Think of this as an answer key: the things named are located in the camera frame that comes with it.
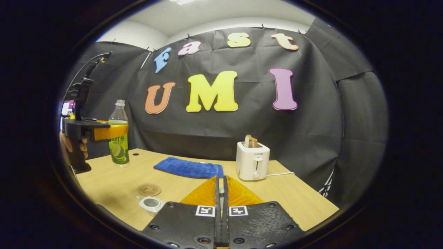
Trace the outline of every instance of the wooden coaster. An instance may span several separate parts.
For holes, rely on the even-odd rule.
[[[143,184],[143,185],[139,186],[140,195],[155,196],[155,195],[160,194],[161,191],[162,191],[162,189],[160,188],[160,186],[155,185],[155,184],[151,184],[151,183],[147,183],[147,184]]]

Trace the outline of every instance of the black fabric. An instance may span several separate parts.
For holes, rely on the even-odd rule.
[[[355,47],[344,54],[335,52],[342,54],[341,58],[334,56],[332,50],[345,50],[350,42],[319,30],[317,20],[314,23],[309,35],[250,27],[211,31],[159,48],[149,56],[146,50],[130,45],[95,43],[79,65],[99,53],[113,54],[91,74],[96,83],[84,116],[106,120],[116,99],[125,99],[129,148],[172,156],[235,160],[236,143],[251,134],[271,149],[271,160],[278,160],[317,191],[335,168],[328,198],[340,207],[355,199],[376,172],[384,149],[387,113],[385,102],[374,96],[383,96],[379,81],[373,73],[364,73],[371,70],[369,63],[364,57],[359,59],[361,54],[349,58],[355,56]],[[229,47],[227,36],[235,32],[247,33],[251,44]],[[271,38],[275,33],[292,37],[299,49],[284,49]],[[202,43],[200,50],[178,56],[182,46],[192,41]],[[167,47],[172,48],[167,64],[155,74],[154,58]],[[297,109],[273,108],[276,86],[271,68],[294,73],[291,85]],[[212,84],[227,70],[237,72],[234,99],[238,110],[214,110],[216,98],[209,111],[202,107],[200,112],[187,112],[188,78],[203,74]],[[335,79],[341,79],[338,88]],[[147,89],[168,82],[175,82],[175,86],[167,107],[161,113],[148,114],[144,109]],[[160,88],[155,104],[160,103],[162,94]],[[109,155],[106,142],[88,144],[88,152],[90,158]]]

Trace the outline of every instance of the plastic bottle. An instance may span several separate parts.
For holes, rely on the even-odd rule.
[[[124,100],[117,100],[115,103],[115,110],[109,117],[110,125],[127,125],[128,116],[124,112]],[[128,135],[114,137],[109,142],[109,149],[111,150],[112,161],[121,168],[129,166],[129,152],[128,152]]]

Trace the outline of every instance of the blue cloth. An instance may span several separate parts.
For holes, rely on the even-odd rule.
[[[168,157],[154,166],[174,175],[180,175],[191,178],[212,178],[218,173],[218,177],[223,177],[223,168],[220,164],[213,163],[196,163],[181,160],[175,157]]]

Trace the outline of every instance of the bottle cap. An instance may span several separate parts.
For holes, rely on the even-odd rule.
[[[117,99],[117,102],[115,103],[116,106],[124,106],[124,100]]]

